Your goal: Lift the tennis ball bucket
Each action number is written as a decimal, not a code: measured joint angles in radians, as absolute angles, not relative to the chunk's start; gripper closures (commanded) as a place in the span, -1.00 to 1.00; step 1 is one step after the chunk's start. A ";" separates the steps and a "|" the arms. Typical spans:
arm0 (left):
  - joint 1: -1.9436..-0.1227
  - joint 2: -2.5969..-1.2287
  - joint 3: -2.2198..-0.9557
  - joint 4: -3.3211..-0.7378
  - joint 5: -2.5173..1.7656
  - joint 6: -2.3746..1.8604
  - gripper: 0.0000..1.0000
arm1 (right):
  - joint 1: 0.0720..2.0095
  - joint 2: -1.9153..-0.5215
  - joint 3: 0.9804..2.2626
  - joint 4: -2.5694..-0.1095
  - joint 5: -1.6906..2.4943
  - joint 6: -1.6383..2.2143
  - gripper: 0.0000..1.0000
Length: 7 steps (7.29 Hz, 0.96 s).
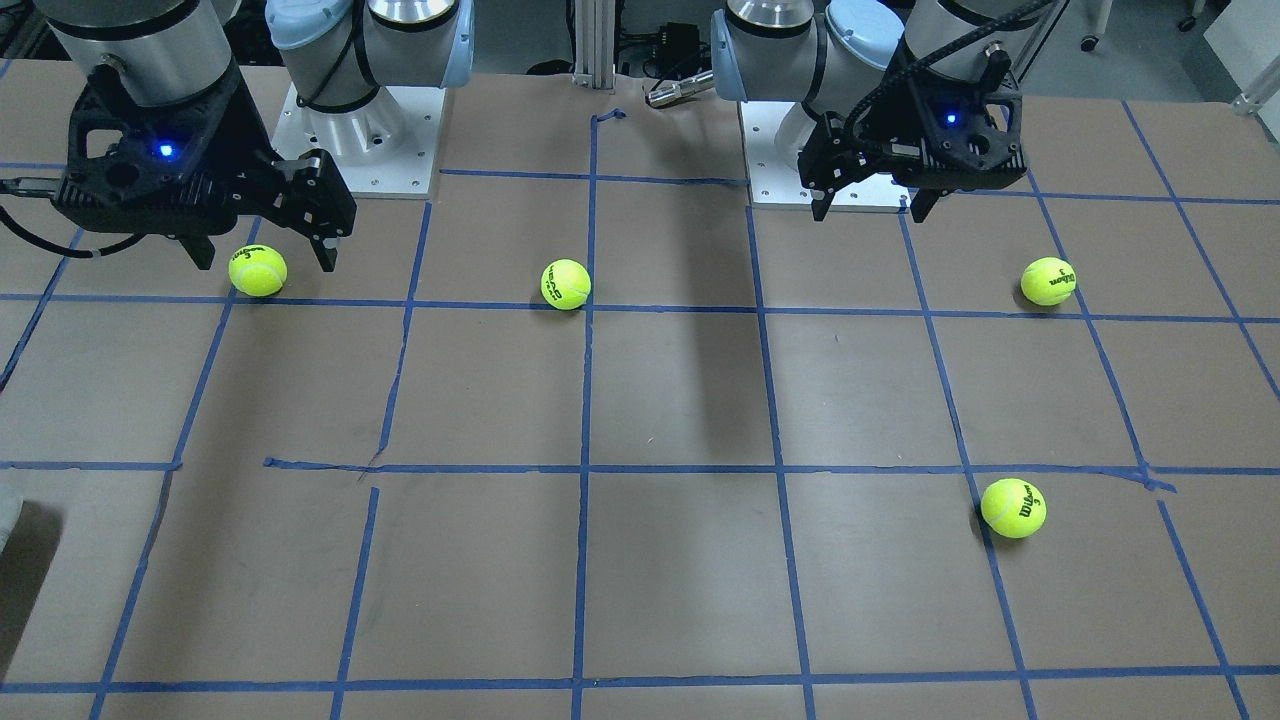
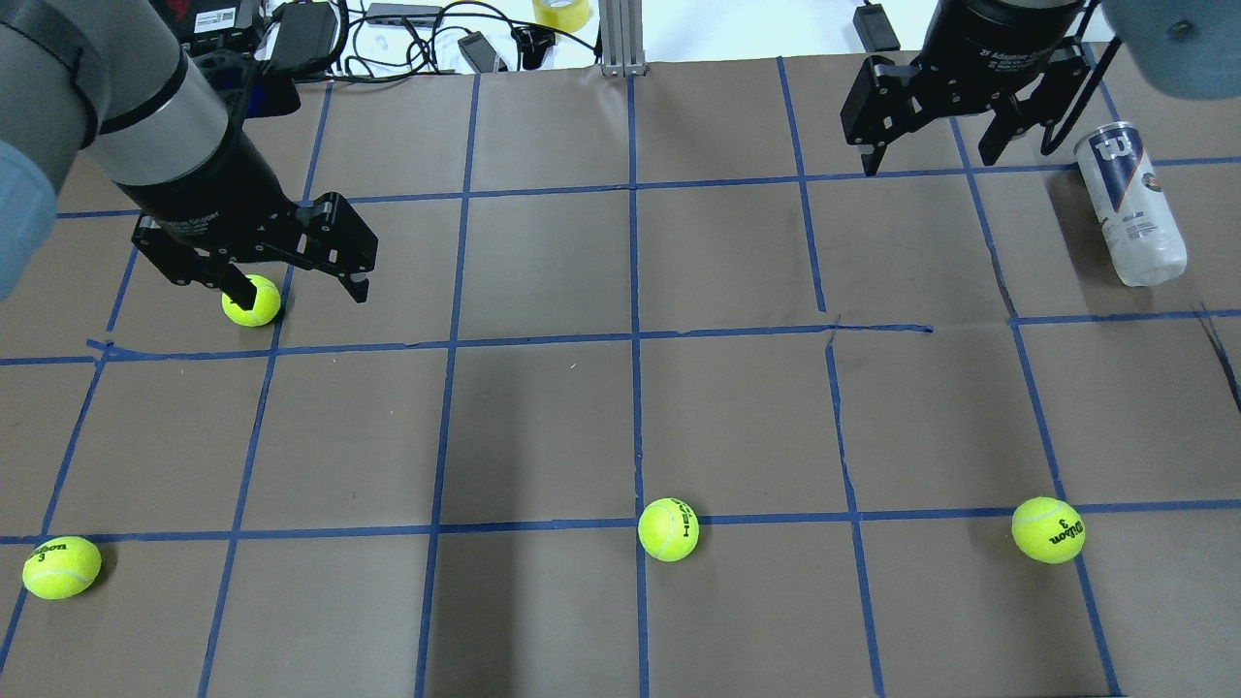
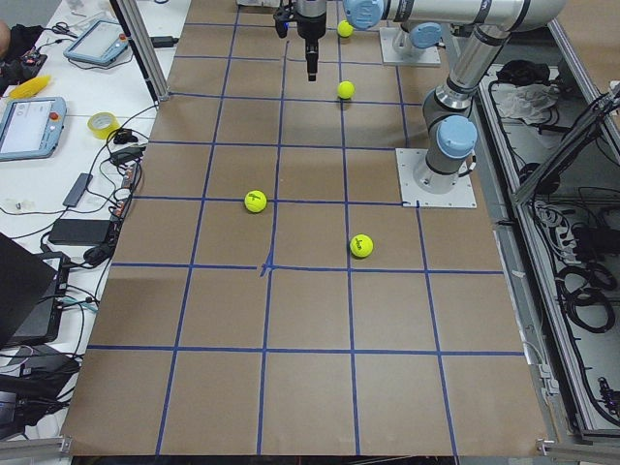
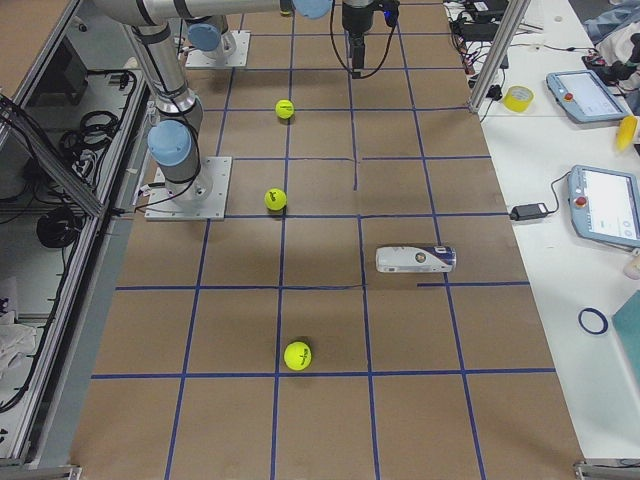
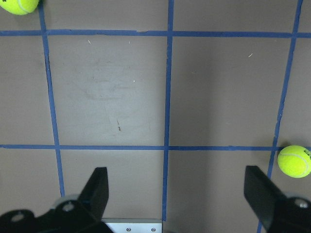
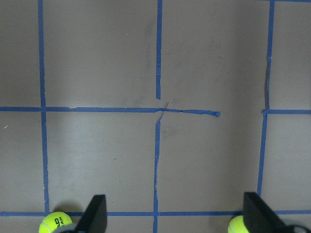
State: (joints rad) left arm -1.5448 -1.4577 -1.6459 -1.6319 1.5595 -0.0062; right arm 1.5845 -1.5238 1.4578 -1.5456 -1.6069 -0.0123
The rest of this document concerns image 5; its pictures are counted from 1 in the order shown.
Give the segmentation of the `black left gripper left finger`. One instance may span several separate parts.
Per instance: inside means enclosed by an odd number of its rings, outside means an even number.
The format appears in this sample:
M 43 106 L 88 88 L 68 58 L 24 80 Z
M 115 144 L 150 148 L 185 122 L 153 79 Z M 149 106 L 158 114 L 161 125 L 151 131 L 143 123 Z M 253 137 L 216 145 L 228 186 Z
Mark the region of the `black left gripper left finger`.
M 94 169 L 77 199 L 97 220 L 101 220 L 108 203 L 108 173 L 106 167 Z

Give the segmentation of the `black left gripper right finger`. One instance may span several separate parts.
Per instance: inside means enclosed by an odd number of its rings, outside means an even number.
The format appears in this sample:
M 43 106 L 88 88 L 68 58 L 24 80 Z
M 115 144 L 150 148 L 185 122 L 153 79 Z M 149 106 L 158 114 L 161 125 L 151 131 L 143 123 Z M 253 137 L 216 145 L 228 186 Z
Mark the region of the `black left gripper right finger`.
M 244 197 L 264 228 L 291 228 L 287 197 L 258 166 L 246 166 Z

